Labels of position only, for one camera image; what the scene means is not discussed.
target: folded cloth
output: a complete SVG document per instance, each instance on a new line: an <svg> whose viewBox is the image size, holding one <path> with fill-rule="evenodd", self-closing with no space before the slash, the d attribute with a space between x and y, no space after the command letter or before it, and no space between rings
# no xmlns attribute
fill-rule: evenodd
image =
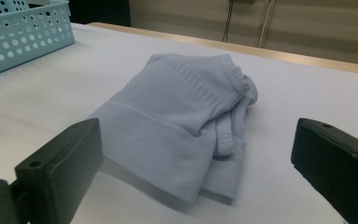
<svg viewBox="0 0 358 224"><path fill-rule="evenodd" d="M229 55L159 54L92 113L104 156L143 180L194 202L216 146L216 118L250 84Z"/></svg>
<svg viewBox="0 0 358 224"><path fill-rule="evenodd" d="M243 124L246 109L248 105L253 105L257 101L258 96L254 82L247 76L245 76L245 78L250 84L250 90L246 92L245 96L232 110L217 118L217 121L220 120L220 122L225 125L220 128L222 131L216 133L217 135L219 133L224 133L225 139L231 138L231 142L233 143L233 153L226 156L222 156L222 154L214 154L208 174L202 185L203 189L229 200L234 200L237 195L240 181L242 157L245 149Z"/></svg>

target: white tabletop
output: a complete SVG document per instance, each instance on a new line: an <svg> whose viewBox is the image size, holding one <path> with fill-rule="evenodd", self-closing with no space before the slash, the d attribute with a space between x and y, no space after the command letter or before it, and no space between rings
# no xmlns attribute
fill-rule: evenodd
<svg viewBox="0 0 358 224"><path fill-rule="evenodd" d="M95 176L72 223L342 223L290 162L299 118L358 138L358 74L73 24L76 42L0 73L0 178L69 125L85 119L155 53L229 53L252 78L258 102L245 118L237 200L201 195L192 205L157 195L114 164Z"/></svg>

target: perforated basket side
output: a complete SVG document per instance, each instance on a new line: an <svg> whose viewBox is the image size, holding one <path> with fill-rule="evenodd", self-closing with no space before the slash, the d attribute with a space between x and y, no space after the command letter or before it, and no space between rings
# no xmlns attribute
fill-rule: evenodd
<svg viewBox="0 0 358 224"><path fill-rule="evenodd" d="M0 15L0 72L75 43L68 2Z"/></svg>
<svg viewBox="0 0 358 224"><path fill-rule="evenodd" d="M28 9L25 0L0 0L0 14Z"/></svg>

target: cable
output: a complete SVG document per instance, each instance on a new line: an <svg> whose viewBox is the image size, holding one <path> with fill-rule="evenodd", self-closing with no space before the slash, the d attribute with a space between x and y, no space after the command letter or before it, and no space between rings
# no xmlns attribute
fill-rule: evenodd
<svg viewBox="0 0 358 224"><path fill-rule="evenodd" d="M228 29L231 22L231 14L232 14L232 6L234 5L234 0L229 0L229 8L228 8L228 15L227 15L227 21L226 21L226 29L225 33L223 34L223 40L222 42L228 41Z"/></svg>

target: blue plastic basket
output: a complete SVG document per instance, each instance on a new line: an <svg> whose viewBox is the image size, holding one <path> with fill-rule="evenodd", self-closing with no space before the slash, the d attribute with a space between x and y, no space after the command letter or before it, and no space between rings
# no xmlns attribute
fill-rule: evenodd
<svg viewBox="0 0 358 224"><path fill-rule="evenodd" d="M75 43L68 1L0 0L0 72Z"/></svg>

